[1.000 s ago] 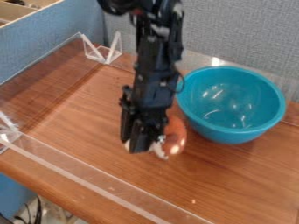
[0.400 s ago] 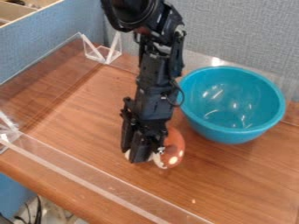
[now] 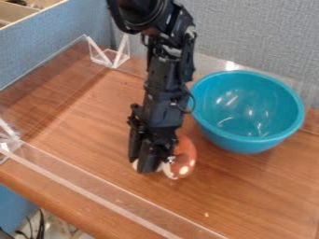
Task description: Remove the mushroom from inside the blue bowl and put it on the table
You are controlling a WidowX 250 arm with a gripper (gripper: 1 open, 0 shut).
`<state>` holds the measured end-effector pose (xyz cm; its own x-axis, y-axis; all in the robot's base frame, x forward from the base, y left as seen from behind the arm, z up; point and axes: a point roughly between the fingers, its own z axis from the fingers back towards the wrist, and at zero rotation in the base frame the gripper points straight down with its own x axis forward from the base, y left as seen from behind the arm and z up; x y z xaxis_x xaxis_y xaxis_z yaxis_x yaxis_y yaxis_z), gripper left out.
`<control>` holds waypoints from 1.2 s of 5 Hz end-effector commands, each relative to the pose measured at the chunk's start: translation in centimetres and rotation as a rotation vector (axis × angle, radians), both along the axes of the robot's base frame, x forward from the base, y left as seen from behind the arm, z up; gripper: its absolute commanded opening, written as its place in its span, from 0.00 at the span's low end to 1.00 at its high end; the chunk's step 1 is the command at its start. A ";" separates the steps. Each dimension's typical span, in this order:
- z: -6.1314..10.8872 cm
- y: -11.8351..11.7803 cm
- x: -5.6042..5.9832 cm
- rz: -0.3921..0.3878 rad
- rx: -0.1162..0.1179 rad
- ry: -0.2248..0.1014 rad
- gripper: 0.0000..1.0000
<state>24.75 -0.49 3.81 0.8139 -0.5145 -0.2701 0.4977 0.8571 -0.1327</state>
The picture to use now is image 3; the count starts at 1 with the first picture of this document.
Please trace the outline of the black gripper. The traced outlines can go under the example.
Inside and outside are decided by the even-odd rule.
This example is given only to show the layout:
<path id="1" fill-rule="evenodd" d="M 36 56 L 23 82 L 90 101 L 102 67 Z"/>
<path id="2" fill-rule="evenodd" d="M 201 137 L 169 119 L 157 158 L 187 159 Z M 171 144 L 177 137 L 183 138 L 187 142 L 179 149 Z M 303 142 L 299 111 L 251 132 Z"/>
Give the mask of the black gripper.
<path id="1" fill-rule="evenodd" d="M 189 91 L 162 92 L 158 96 L 150 92 L 145 95 L 143 105 L 131 105 L 129 160 L 139 158 L 138 172 L 142 174 L 158 171 L 165 159 L 166 149 L 147 135 L 161 137 L 177 134 L 183 117 L 189 113 Z"/>

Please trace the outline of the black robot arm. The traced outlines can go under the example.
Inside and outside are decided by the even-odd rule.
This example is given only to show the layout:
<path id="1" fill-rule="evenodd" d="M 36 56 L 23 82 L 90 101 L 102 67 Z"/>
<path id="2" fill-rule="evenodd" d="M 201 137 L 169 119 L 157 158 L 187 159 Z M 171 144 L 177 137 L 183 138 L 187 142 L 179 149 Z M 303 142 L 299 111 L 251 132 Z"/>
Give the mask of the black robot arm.
<path id="1" fill-rule="evenodd" d="M 154 173 L 177 159 L 177 130 L 195 105 L 187 83 L 195 73 L 198 39 L 194 17 L 178 0 L 106 0 L 119 29 L 139 34 L 147 47 L 149 77 L 143 103 L 131 105 L 129 160 Z"/>

